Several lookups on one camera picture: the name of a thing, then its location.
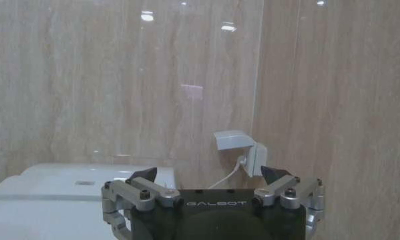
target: beige tile wall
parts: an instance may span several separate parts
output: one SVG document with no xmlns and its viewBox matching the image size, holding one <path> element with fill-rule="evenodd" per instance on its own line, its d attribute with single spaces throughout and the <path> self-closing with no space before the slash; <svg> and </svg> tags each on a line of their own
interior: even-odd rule
<svg viewBox="0 0 400 240">
<path fill-rule="evenodd" d="M 268 164 L 324 179 L 316 239 L 400 240 L 400 0 L 264 2 Z"/>
<path fill-rule="evenodd" d="M 234 162 L 212 133 L 250 132 L 261 10 L 262 0 L 1 0 L 0 170 L 148 162 L 174 166 L 186 188 L 222 178 Z"/>
</svg>

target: bathroom wall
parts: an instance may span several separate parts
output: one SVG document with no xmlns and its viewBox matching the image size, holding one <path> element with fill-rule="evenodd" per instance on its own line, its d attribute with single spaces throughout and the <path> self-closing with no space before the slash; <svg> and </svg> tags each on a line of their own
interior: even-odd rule
<svg viewBox="0 0 400 240">
<path fill-rule="evenodd" d="M 38 162 L 221 179 L 212 133 L 250 133 L 261 14 L 262 0 L 0 0 L 0 181 Z"/>
<path fill-rule="evenodd" d="M 326 186 L 314 239 L 400 240 L 400 0 L 264 1 L 253 135 Z"/>
</svg>

